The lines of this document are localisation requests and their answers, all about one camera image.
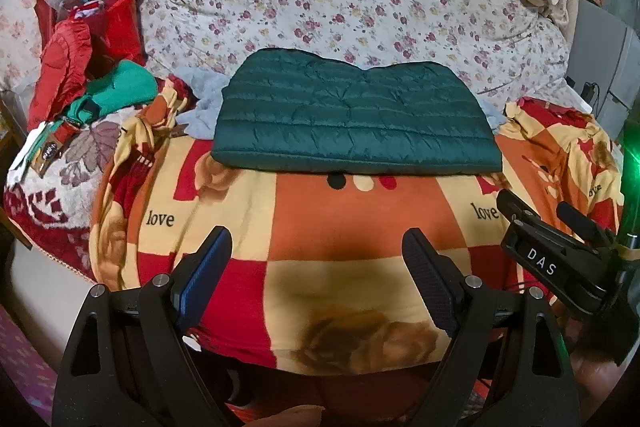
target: floral pattern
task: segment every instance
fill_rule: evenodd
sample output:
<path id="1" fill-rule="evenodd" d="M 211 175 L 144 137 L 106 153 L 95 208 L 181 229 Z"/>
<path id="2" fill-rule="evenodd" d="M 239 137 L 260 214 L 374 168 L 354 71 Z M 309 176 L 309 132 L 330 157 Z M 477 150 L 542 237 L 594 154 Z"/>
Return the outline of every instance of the floral pattern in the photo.
<path id="1" fill-rule="evenodd" d="M 136 111 L 127 107 L 84 127 L 43 178 L 29 168 L 19 184 L 4 190 L 5 211 L 31 240 L 91 278 L 89 217 L 120 128 Z"/>
<path id="2" fill-rule="evenodd" d="M 36 0 L 0 0 L 2 90 L 15 90 L 25 76 L 40 69 L 42 40 L 35 4 Z"/>
<path id="3" fill-rule="evenodd" d="M 432 60 L 500 109 L 524 94 L 578 103 L 564 82 L 566 41 L 522 0 L 143 0 L 142 25 L 158 75 L 178 66 L 233 74 L 277 46 L 361 68 Z"/>

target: green cloth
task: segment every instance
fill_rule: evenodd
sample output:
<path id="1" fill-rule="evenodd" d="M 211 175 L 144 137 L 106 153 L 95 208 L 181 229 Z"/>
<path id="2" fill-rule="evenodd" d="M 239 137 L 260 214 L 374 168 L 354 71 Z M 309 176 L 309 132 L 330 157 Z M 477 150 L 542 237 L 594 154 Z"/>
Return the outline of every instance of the green cloth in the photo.
<path id="1" fill-rule="evenodd" d="M 479 174 L 502 154 L 476 98 L 435 62 L 363 71 L 260 50 L 222 90 L 211 155 L 229 166 L 354 174 Z"/>
<path id="2" fill-rule="evenodd" d="M 156 94 L 158 84 L 151 73 L 131 60 L 121 60 L 110 73 L 87 83 L 84 95 L 69 104 L 65 116 L 79 123 L 92 123 L 123 107 L 151 102 Z M 87 100 L 98 106 L 97 114 L 83 107 Z"/>

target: black clamp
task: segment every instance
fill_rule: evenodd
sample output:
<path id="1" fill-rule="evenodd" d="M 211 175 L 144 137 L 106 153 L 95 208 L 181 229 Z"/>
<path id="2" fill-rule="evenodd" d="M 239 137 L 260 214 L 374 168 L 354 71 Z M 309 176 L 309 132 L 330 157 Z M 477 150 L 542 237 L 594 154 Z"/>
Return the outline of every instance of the black clamp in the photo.
<path id="1" fill-rule="evenodd" d="M 615 235 L 561 202 L 558 218 L 585 242 L 544 223 L 509 190 L 497 197 L 510 220 L 502 249 L 585 322 L 580 343 L 607 353 L 620 365 L 640 336 L 636 280 L 638 263 L 620 259 Z"/>
<path id="2" fill-rule="evenodd" d="M 228 427 L 241 422 L 204 385 L 182 340 L 231 257 L 215 227 L 171 275 L 139 289 L 91 288 L 62 358 L 52 425 Z"/>
<path id="3" fill-rule="evenodd" d="M 409 427 L 580 425 L 569 356 L 540 288 L 517 294 L 464 277 L 419 229 L 404 234 L 402 257 L 434 324 L 452 337 Z M 461 418 L 478 379 L 491 381 L 484 406 Z"/>

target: red pillow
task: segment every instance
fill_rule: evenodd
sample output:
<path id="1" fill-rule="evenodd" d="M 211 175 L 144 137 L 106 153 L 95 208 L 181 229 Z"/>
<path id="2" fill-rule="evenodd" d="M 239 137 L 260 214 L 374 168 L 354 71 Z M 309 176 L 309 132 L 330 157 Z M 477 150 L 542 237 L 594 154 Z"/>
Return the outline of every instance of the red pillow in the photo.
<path id="1" fill-rule="evenodd" d="M 69 15 L 75 16 L 78 7 Z M 136 0 L 105 0 L 104 10 L 82 19 L 91 31 L 94 53 L 88 71 L 96 78 L 109 73 L 121 60 L 144 66 Z"/>

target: rose print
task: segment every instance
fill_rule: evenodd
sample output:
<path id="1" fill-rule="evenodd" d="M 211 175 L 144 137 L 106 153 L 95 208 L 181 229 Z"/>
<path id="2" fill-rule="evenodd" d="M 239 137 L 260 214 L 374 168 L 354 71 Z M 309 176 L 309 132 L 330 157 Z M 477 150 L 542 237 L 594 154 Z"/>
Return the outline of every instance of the rose print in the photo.
<path id="1" fill-rule="evenodd" d="M 212 13 L 204 15 L 202 5 Z M 387 17 L 389 6 L 393 17 Z M 156 60 L 172 68 L 204 61 L 233 74 L 249 53 L 270 46 L 308 50 L 361 68 L 435 60 L 457 71 L 473 90 L 492 89 L 499 109 L 507 97 L 542 93 L 543 84 L 561 81 L 568 57 L 558 30 L 520 0 L 186 0 L 186 6 L 143 0 L 142 17 L 143 27 L 152 23 L 145 33 L 146 50 L 154 58 L 149 67 L 160 76 L 165 72 Z M 0 8 L 0 27 L 4 19 L 4 34 L 12 39 L 22 18 Z M 515 36 L 525 29 L 531 35 L 518 41 Z M 201 45 L 190 47 L 191 41 Z M 497 78 L 510 80 L 509 68 L 519 84 L 495 89 Z"/>

